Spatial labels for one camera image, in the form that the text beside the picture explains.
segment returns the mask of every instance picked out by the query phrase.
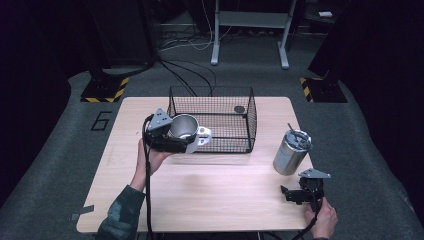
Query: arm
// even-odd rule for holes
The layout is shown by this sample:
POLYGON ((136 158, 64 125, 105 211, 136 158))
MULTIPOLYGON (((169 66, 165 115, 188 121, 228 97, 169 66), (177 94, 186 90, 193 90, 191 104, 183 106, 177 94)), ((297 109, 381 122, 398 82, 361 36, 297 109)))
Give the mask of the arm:
MULTIPOLYGON (((310 222, 315 217, 315 212, 312 211, 311 205, 306 207, 305 219, 310 222)), ((311 232, 314 239, 329 239, 333 235, 338 222, 336 210, 330 206, 327 198, 322 199, 321 210, 318 213, 318 220, 312 227, 311 232)))
MULTIPOLYGON (((150 151, 150 175, 156 172, 162 162, 171 153, 150 151)), ((137 167, 129 185, 115 199, 109 208, 108 216, 101 223, 96 239, 135 239, 140 216, 141 205, 144 201, 143 190, 146 186, 146 159, 144 156, 143 140, 138 143, 137 167)))

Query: wire mesh basket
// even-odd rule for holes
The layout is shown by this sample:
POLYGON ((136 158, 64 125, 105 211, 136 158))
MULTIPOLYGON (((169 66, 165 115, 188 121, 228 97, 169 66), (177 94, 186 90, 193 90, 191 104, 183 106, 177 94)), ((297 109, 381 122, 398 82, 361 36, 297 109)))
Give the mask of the wire mesh basket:
POLYGON ((172 86, 168 115, 190 114, 213 132, 196 152, 250 153, 256 138, 257 114, 251 87, 172 86))

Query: sleeve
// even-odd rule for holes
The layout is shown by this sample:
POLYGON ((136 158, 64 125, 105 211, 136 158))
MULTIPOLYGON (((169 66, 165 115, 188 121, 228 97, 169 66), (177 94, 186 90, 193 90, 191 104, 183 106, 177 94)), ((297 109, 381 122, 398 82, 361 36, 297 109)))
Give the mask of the sleeve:
POLYGON ((95 239, 135 239, 144 197, 144 193, 127 185, 110 206, 108 216, 101 223, 95 239))

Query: metal cup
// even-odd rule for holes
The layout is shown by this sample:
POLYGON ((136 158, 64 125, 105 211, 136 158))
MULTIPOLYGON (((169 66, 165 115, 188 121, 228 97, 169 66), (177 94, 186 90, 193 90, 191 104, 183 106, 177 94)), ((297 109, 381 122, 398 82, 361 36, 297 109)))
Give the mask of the metal cup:
POLYGON ((287 131, 274 158, 275 170, 285 176, 292 175, 311 146, 311 137, 306 132, 300 130, 287 131))
POLYGON ((212 131, 199 126, 197 119, 189 114, 175 116, 169 132, 172 136, 181 139, 195 137, 194 142, 187 145, 185 153, 195 152, 199 146, 207 144, 212 138, 212 131))

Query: cup handle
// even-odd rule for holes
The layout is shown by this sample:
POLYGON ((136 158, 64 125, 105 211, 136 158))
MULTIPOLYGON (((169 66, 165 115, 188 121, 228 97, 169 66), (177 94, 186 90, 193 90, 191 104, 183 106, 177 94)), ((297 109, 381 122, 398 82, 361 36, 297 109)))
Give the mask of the cup handle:
POLYGON ((212 130, 210 130, 209 128, 199 127, 199 131, 197 132, 197 134, 208 135, 207 137, 199 138, 197 146, 205 145, 212 139, 212 130))

